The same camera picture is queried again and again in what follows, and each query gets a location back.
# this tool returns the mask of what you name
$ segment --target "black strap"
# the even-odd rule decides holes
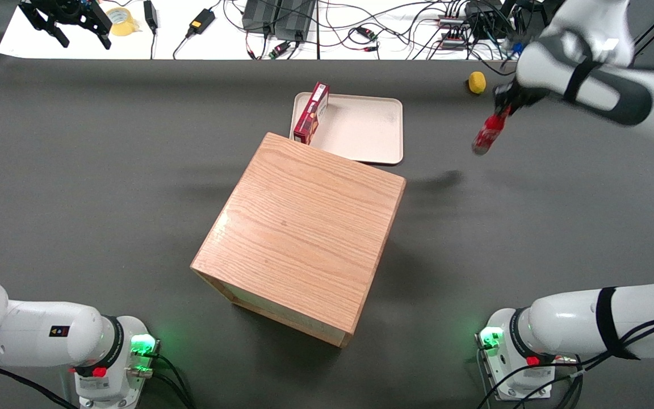
[[[517,352],[524,358],[537,357],[540,364],[548,364],[555,360],[555,355],[539,354],[534,352],[529,348],[529,345],[524,343],[524,340],[521,339],[519,335],[519,317],[521,313],[524,312],[528,307],[516,308],[514,315],[511,316],[511,321],[509,321],[509,334],[511,335],[511,340],[516,347]]]
[[[564,91],[564,101],[568,103],[574,103],[577,100],[577,94],[579,93],[579,87],[582,85],[584,80],[589,77],[589,73],[594,70],[594,68],[602,65],[601,62],[592,61],[592,58],[587,57],[584,61],[580,62],[574,72],[572,77],[569,78],[569,83],[567,84],[567,89]]]
[[[624,360],[639,360],[638,356],[629,352],[620,342],[615,327],[615,319],[612,316],[612,295],[616,287],[605,287],[599,291],[597,296],[597,308],[595,316],[597,318],[597,329],[602,342],[605,343],[607,351],[612,355]]]
[[[109,319],[112,323],[112,330],[115,331],[115,339],[112,340],[112,347],[110,351],[107,352],[98,363],[90,366],[75,366],[75,371],[78,375],[89,378],[93,376],[94,368],[109,368],[112,364],[115,363],[115,360],[118,359],[120,351],[123,349],[123,326],[120,324],[117,318],[114,316],[103,315],[104,318]]]

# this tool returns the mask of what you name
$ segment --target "wood grain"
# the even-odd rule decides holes
[[[267,134],[191,267],[353,334],[404,188]]]

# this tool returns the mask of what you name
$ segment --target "yellow sponge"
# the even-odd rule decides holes
[[[468,89],[476,95],[481,95],[486,90],[486,77],[482,72],[472,72],[469,75]]]

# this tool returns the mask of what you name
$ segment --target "tray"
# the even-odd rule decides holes
[[[311,93],[294,98],[289,137]],[[311,147],[348,160],[397,165],[403,160],[403,104],[393,98],[330,94]]]

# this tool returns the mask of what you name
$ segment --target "cardboard box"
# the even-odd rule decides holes
[[[405,179],[267,134],[191,269],[232,303],[344,347]]]
[[[329,85],[318,82],[294,127],[294,140],[309,145],[329,104]]]

